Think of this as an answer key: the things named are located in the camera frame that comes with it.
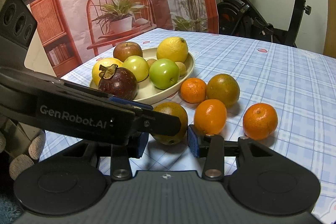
cream plate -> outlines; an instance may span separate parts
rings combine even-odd
[[[145,60],[149,59],[156,59],[156,50],[157,48],[149,48],[146,50],[143,50],[143,58]],[[159,102],[163,99],[166,99],[170,95],[174,94],[176,91],[178,91],[183,83],[184,80],[190,77],[191,73],[193,72],[195,68],[195,59],[194,57],[189,53],[186,61],[184,62],[187,73],[185,76],[182,76],[179,78],[178,82],[171,86],[170,88],[166,90],[160,90],[156,88],[149,77],[147,77],[145,80],[138,83],[138,92],[136,94],[136,97],[134,101],[152,105],[156,102]],[[92,89],[98,89],[97,85],[91,80],[90,82],[90,88]]]

table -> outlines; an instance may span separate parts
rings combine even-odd
[[[228,109],[222,131],[226,140],[243,135],[242,115],[259,102],[275,107],[278,127],[264,144],[312,170],[321,182],[321,194],[313,213],[324,223],[336,220],[336,60],[312,52],[240,37],[175,32],[155,29],[132,39],[143,49],[157,47],[166,37],[187,40],[196,60],[192,77],[208,82],[219,73],[232,75],[239,83],[238,104]],[[62,77],[89,86],[91,69],[100,57],[112,57],[113,49],[96,56]],[[197,104],[184,102],[175,94],[164,101],[181,104],[193,122]],[[63,150],[80,139],[47,132],[41,159]],[[204,160],[193,158],[184,142],[164,146],[151,136],[141,159],[130,159],[137,170],[197,170]],[[225,173],[236,169],[235,159],[226,158]],[[101,159],[100,170],[110,172],[110,158]]]

screw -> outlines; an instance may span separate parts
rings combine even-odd
[[[222,175],[222,172],[220,172],[218,169],[209,169],[205,171],[205,175],[208,178],[218,178]]]
[[[113,175],[116,177],[116,178],[125,178],[129,175],[129,172],[126,170],[126,169],[117,169],[113,172]]]

mangosteen calyx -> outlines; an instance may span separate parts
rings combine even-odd
[[[113,75],[116,73],[117,68],[118,68],[117,64],[113,64],[110,67],[104,67],[103,65],[100,65],[99,70],[101,70],[101,72],[99,73],[99,77],[104,79],[111,79]]]

chair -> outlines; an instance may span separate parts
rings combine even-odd
[[[146,8],[141,8],[139,13],[134,15],[131,30],[115,33],[113,30],[108,28],[108,24],[102,26],[102,22],[94,21],[94,19],[103,14],[99,5],[108,4],[110,0],[88,0],[86,5],[86,14],[92,45],[88,46],[87,49],[93,49],[95,56],[98,55],[99,47],[107,45],[115,46],[118,43],[125,42],[133,37],[156,28],[152,0],[136,1],[140,2],[141,5],[145,5]],[[143,20],[142,24],[139,25],[136,20],[140,18],[145,20]]]

